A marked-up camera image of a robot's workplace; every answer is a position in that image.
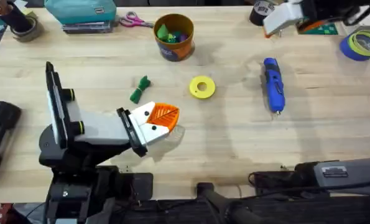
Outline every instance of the yellow roll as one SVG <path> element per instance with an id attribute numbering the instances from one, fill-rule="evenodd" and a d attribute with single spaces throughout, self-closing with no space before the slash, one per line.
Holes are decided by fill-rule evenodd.
<path id="1" fill-rule="evenodd" d="M 201 83 L 204 83 L 206 88 L 205 90 L 200 90 L 197 86 Z M 214 80 L 212 80 L 210 77 L 206 77 L 203 75 L 197 76 L 193 78 L 189 85 L 190 93 L 199 99 L 205 99 L 215 92 L 215 83 Z"/>

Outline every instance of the blue hot glue gun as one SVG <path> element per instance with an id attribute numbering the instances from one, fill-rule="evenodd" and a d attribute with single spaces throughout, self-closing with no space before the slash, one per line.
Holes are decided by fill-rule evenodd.
<path id="1" fill-rule="evenodd" d="M 273 113 L 280 115 L 284 109 L 285 98 L 279 64 L 274 58 L 265 58 L 264 65 L 269 108 Z"/>

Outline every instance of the wooden table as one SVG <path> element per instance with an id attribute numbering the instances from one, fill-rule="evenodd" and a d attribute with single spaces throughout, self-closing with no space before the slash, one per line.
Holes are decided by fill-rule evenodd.
<path id="1" fill-rule="evenodd" d="M 23 110 L 0 170 L 0 202 L 41 202 L 52 173 L 39 164 L 38 140 L 50 124 L 45 61 L 74 88 L 81 108 L 114 114 L 134 109 L 129 95 L 141 77 L 153 87 L 142 96 L 180 108 L 178 144 L 161 141 L 149 156 L 116 156 L 124 172 L 152 172 L 154 198 L 189 198 L 197 182 L 212 181 L 224 195 L 252 194 L 247 175 L 299 162 L 370 157 L 370 61 L 354 62 L 338 49 L 342 36 L 297 35 L 265 39 L 248 21 L 251 7 L 153 7 L 134 10 L 149 21 L 171 12 L 195 25 L 195 51 L 182 62 L 160 56 L 151 29 L 118 27 L 112 34 L 66 35 L 45 9 L 34 9 L 45 34 L 22 44 L 7 31 L 0 43 L 0 100 Z M 261 88 L 261 65 L 275 57 L 287 104 L 272 118 Z M 198 100 L 192 77 L 208 75 L 215 94 Z"/>

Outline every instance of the orange leaf-shaped object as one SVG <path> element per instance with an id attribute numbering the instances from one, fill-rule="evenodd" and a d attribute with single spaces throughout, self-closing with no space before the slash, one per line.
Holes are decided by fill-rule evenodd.
<path id="1" fill-rule="evenodd" d="M 179 109 L 165 103 L 156 103 L 146 123 L 167 127 L 170 132 L 177 125 Z"/>

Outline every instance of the orange cup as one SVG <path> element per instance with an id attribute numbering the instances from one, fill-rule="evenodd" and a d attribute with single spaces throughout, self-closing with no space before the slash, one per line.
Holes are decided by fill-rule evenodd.
<path id="1" fill-rule="evenodd" d="M 182 34 L 188 35 L 188 38 L 180 43 L 172 44 L 161 41 L 157 37 L 157 31 L 160 29 L 162 24 L 165 24 L 170 32 L 180 31 Z M 155 22 L 153 32 L 154 39 L 159 46 L 161 55 L 165 59 L 171 62 L 178 62 L 190 54 L 192 50 L 194 26 L 193 22 L 188 17 L 180 14 L 168 14 L 162 16 Z"/>

